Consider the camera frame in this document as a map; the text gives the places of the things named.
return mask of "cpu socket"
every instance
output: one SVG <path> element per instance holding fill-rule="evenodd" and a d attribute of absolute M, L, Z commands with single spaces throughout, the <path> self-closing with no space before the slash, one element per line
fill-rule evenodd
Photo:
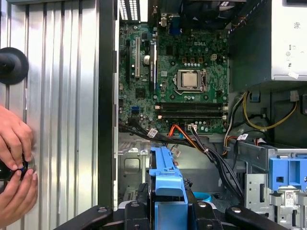
<path fill-rule="evenodd" d="M 178 70 L 178 92 L 203 92 L 202 75 L 200 70 Z"/>

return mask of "finger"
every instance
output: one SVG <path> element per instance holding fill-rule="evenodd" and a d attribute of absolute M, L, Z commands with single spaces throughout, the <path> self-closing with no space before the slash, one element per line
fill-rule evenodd
<path fill-rule="evenodd" d="M 28 136 L 30 137 L 30 139 L 32 141 L 33 140 L 33 133 L 32 133 L 31 128 L 26 123 L 24 123 L 23 121 L 20 121 L 19 125 L 21 126 L 21 128 L 23 128 L 27 132 Z"/>
<path fill-rule="evenodd" d="M 11 149 L 11 155 L 13 156 L 13 159 L 15 160 L 18 168 L 21 169 L 23 167 L 21 157 L 23 148 L 21 146 L 19 138 L 16 136 L 12 129 L 6 130 L 1 134 L 1 136 L 5 141 L 6 145 Z"/>
<path fill-rule="evenodd" d="M 3 210 L 12 201 L 19 187 L 20 176 L 21 171 L 18 170 L 8 182 L 3 193 L 0 194 L 0 210 Z"/>
<path fill-rule="evenodd" d="M 32 174 L 33 174 L 33 169 L 29 169 L 23 180 L 21 181 L 18 191 L 11 200 L 11 202 L 7 205 L 6 209 L 8 211 L 14 211 L 16 210 L 20 204 L 24 201 L 25 197 L 27 196 L 30 186 L 31 186 L 31 181 L 32 181 Z"/>
<path fill-rule="evenodd" d="M 37 202 L 37 195 L 38 195 L 38 190 L 36 189 L 36 193 L 34 194 L 34 199 L 30 203 L 30 205 L 27 207 L 27 209 L 23 212 L 22 215 L 27 214 L 34 207 L 35 203 Z"/>
<path fill-rule="evenodd" d="M 19 138 L 21 142 L 21 146 L 23 148 L 24 158 L 26 161 L 30 161 L 31 157 L 31 139 L 29 134 L 21 127 L 21 126 L 14 126 L 13 128 L 14 133 Z"/>
<path fill-rule="evenodd" d="M 16 213 L 18 215 L 24 215 L 29 211 L 29 208 L 31 209 L 33 207 L 32 203 L 37 198 L 37 174 L 34 173 L 31 181 L 31 185 L 29 188 L 29 191 L 23 200 L 23 202 L 20 204 L 18 209 L 16 210 Z"/>
<path fill-rule="evenodd" d="M 8 166 L 13 171 L 18 169 L 16 162 L 14 161 L 7 145 L 5 144 L 3 138 L 0 136 L 0 160 L 2 160 L 6 166 Z"/>

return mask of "blue drive cage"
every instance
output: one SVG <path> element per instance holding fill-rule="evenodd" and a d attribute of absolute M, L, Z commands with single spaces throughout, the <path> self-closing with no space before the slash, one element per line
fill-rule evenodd
<path fill-rule="evenodd" d="M 173 163 L 173 156 L 166 147 L 151 148 L 155 152 L 156 169 L 150 169 L 155 177 L 156 196 L 179 196 L 184 201 L 155 202 L 155 230 L 187 230 L 188 198 L 180 170 Z"/>

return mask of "fingernail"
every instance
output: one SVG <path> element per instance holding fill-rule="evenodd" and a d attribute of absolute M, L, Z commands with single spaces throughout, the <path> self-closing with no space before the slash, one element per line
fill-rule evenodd
<path fill-rule="evenodd" d="M 33 177 L 32 177 L 32 179 L 33 179 L 34 181 L 36 181 L 36 180 L 37 180 L 37 172 L 33 173 Z"/>

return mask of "screw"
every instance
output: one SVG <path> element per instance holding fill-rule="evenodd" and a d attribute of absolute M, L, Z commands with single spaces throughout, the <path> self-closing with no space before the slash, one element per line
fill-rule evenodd
<path fill-rule="evenodd" d="M 206 207 L 207 205 L 203 202 L 198 202 L 199 207 Z"/>
<path fill-rule="evenodd" d="M 231 210 L 235 213 L 240 213 L 241 209 L 239 209 L 238 207 L 232 207 Z"/>
<path fill-rule="evenodd" d="M 104 207 L 101 207 L 98 212 L 106 212 L 106 209 Z"/>

